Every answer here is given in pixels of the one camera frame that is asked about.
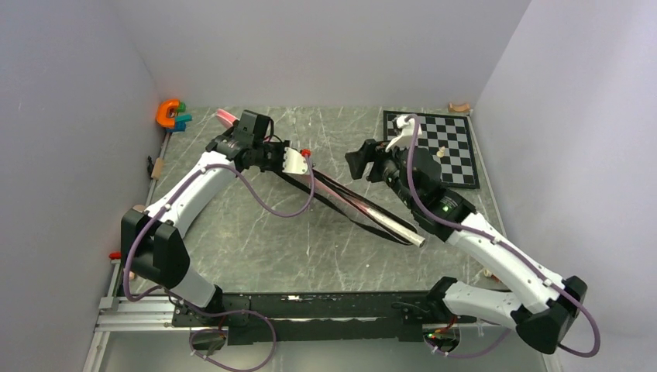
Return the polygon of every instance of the white wall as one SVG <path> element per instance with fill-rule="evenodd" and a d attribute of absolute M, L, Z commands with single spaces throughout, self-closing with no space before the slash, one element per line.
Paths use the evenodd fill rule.
<path fill-rule="evenodd" d="M 475 108 L 504 224 L 590 286 L 603 330 L 566 370 L 657 369 L 657 3 L 534 0 Z M 588 350 L 586 320 L 566 344 Z"/>
<path fill-rule="evenodd" d="M 0 370 L 82 368 L 158 95 L 102 0 L 0 4 Z"/>
<path fill-rule="evenodd" d="M 193 105 L 474 103 L 529 0 L 114 0 Z"/>

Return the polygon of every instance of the chessboard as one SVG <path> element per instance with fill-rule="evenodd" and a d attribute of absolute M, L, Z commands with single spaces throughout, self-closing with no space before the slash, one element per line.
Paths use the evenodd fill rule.
<path fill-rule="evenodd" d="M 393 121 L 401 114 L 413 112 L 384 111 L 384 140 L 397 134 Z M 441 179 L 451 188 L 479 188 L 476 162 L 468 120 L 456 115 L 433 115 L 415 113 L 420 118 L 422 135 L 418 146 L 428 149 L 442 168 Z M 445 147 L 442 157 L 438 156 Z"/>

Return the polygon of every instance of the black bracket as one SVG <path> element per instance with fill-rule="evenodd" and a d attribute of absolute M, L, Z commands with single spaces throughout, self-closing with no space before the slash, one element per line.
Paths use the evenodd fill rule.
<path fill-rule="evenodd" d="M 251 301 L 248 297 L 231 296 L 224 297 L 224 308 L 227 312 L 231 310 L 241 310 L 251 308 Z M 199 315 L 186 305 L 177 305 L 174 311 L 174 318 L 171 325 L 174 327 L 216 327 L 222 318 L 209 318 Z M 232 314 L 226 317 L 222 323 L 223 326 L 241 327 L 249 323 L 248 314 Z"/>

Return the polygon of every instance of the gray marble surface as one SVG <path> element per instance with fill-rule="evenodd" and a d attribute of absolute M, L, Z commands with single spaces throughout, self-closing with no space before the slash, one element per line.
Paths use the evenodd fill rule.
<path fill-rule="evenodd" d="M 239 118 L 244 108 L 224 108 Z M 275 121 L 275 131 L 292 146 L 312 150 L 316 169 L 412 221 L 410 212 L 384 183 L 353 181 L 344 154 L 365 139 L 383 137 L 383 110 L 439 113 L 405 107 L 251 107 Z M 190 109 L 194 121 L 175 133 L 164 156 L 154 200 L 166 194 L 196 163 L 205 145 L 224 128 L 216 108 Z M 493 226 L 500 228 L 489 184 L 476 153 L 481 188 L 459 189 Z M 258 194 L 275 209 L 291 212 L 307 195 L 274 174 L 245 172 Z M 292 219 L 262 209 L 239 181 L 213 198 L 185 237 L 198 272 L 224 291 L 391 291 L 426 290 L 440 277 L 494 288 L 482 266 L 434 236 L 422 247 L 402 246 L 369 234 L 318 201 Z M 137 291 L 148 285 L 137 279 Z"/>

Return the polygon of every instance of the black joint housing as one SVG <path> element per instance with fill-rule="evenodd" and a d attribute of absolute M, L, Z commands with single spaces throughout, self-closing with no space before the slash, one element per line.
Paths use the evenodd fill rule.
<path fill-rule="evenodd" d="M 452 312 L 445 306 L 445 293 L 449 287 L 452 287 L 452 284 L 456 283 L 458 280 L 454 277 L 441 277 L 436 284 L 433 285 L 432 289 L 427 293 L 427 305 L 431 314 L 437 318 L 444 317 L 445 314 L 450 314 L 453 316 Z"/>
<path fill-rule="evenodd" d="M 587 285 L 576 276 L 563 281 L 564 290 L 580 303 L 586 296 Z M 524 306 L 511 312 L 516 322 L 516 332 L 529 346 L 544 354 L 553 354 L 561 343 L 579 311 L 563 296 L 548 303 L 548 309 L 532 314 Z"/>
<path fill-rule="evenodd" d="M 134 209 L 121 219 L 121 264 L 126 265 L 128 252 L 150 217 Z M 167 289 L 176 287 L 187 274 L 190 260 L 177 228 L 155 221 L 143 237 L 130 270 L 140 277 Z"/>

